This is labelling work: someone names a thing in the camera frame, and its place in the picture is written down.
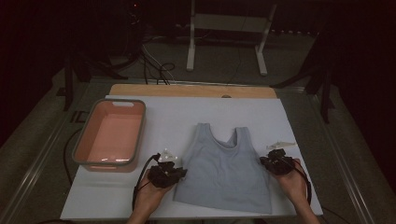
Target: human arm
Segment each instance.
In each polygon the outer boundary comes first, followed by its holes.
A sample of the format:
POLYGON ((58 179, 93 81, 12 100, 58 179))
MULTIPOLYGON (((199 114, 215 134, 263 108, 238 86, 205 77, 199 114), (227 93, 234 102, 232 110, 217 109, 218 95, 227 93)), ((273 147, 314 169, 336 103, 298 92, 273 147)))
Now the human arm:
MULTIPOLYGON (((300 161, 296 159, 294 163, 296 169, 302 172, 303 168, 300 166, 300 161)), ((305 180, 297 171, 293 170, 286 175, 274 175, 274 178, 290 199, 302 224, 320 223, 306 199, 305 180)))
POLYGON ((145 172, 145 175, 140 182, 140 190, 136 195, 134 211, 129 217, 127 224, 145 223, 146 220, 149 219, 151 213, 158 208, 166 192, 173 187, 171 186, 166 189, 156 188, 149 182, 148 175, 149 169, 145 172))

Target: floor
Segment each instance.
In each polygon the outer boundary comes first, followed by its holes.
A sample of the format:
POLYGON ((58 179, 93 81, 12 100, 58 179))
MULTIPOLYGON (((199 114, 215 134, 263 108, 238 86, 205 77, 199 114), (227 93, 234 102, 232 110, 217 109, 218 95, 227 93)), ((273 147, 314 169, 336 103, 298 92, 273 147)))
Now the floor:
MULTIPOLYGON (((264 48, 268 76, 259 74, 254 38, 197 39, 194 71, 186 72, 188 38, 155 37, 144 45, 148 57, 166 65, 171 85, 276 84, 298 73, 315 38, 306 35, 270 34, 264 48)), ((122 62, 123 58, 112 58, 122 62)), ((64 85, 63 71, 53 78, 53 88, 37 104, 0 150, 1 223, 38 223, 59 218, 69 186, 64 174, 62 150, 68 137, 83 124, 69 122, 75 110, 89 111, 92 102, 106 95, 113 83, 145 83, 144 65, 138 60, 119 70, 127 80, 115 80, 92 69, 90 83, 75 78, 75 101, 64 112, 64 98, 56 96, 64 85)), ((150 84, 159 73, 150 68, 150 84)), ((304 155, 314 188, 324 207, 322 223, 394 223, 396 198, 350 117, 337 88, 332 87, 331 123, 318 115, 318 97, 304 94, 306 79, 276 90, 304 155)), ((77 166, 67 161, 71 173, 77 166)), ((294 217, 271 218, 268 223, 296 223, 294 217)), ((81 223, 124 223, 124 220, 81 223)))

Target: tank top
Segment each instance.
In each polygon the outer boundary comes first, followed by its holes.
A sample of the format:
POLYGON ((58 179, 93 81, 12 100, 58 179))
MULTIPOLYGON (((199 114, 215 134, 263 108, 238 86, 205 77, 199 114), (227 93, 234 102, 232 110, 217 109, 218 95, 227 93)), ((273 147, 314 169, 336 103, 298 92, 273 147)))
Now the tank top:
POLYGON ((269 175, 260 164, 247 127, 235 128, 227 142, 198 123, 177 184, 174 200, 204 207, 271 214, 269 175))

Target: white table surface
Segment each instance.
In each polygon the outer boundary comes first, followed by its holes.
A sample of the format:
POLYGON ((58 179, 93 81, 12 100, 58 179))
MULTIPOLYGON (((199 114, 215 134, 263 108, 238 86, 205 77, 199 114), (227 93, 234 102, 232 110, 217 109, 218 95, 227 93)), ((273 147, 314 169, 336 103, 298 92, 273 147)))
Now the white table surface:
MULTIPOLYGON (((251 141, 260 156, 266 156, 277 141, 296 142, 286 112, 279 99, 223 99, 205 97, 107 96, 140 99, 146 103, 146 124, 138 165, 131 173, 90 172, 78 168, 61 219, 120 219, 132 212, 133 189, 144 164, 151 155, 165 148, 182 157, 190 144, 196 124, 210 123, 214 136, 227 141, 235 127, 248 127, 251 141)), ((309 176, 298 146, 285 148, 287 156, 299 158, 309 176)), ((271 177, 272 214, 257 214, 213 209, 173 201, 173 188, 151 215, 162 218, 279 217, 294 216, 295 211, 276 180, 271 177)), ((322 215, 318 196, 312 188, 311 207, 322 215)))

